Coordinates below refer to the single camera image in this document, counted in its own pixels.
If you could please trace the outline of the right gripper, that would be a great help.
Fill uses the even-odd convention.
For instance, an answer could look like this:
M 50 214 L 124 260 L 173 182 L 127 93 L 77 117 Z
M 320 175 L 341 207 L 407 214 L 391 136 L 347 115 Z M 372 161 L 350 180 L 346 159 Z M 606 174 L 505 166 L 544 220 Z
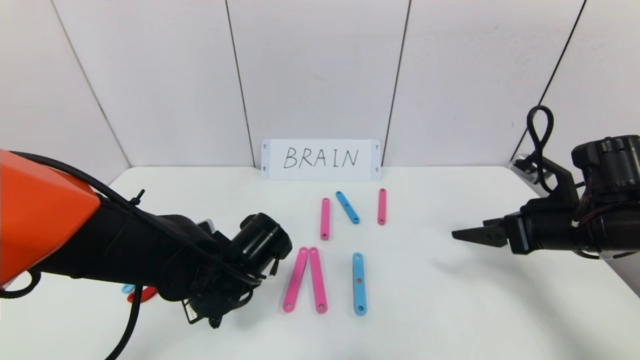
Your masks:
M 486 219 L 482 227 L 451 232 L 453 239 L 503 248 L 510 245 L 515 255 L 538 250 L 578 250 L 569 209 L 524 209 L 503 218 Z

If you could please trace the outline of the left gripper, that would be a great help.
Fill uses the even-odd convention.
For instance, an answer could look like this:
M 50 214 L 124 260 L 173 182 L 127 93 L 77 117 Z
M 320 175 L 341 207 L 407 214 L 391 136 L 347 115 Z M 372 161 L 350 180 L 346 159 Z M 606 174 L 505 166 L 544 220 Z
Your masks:
M 204 312 L 202 298 L 188 298 L 182 300 L 182 307 L 189 325 L 194 325 L 199 321 L 208 319 Z M 210 317 L 208 323 L 211 328 L 217 330 L 222 324 L 223 317 Z

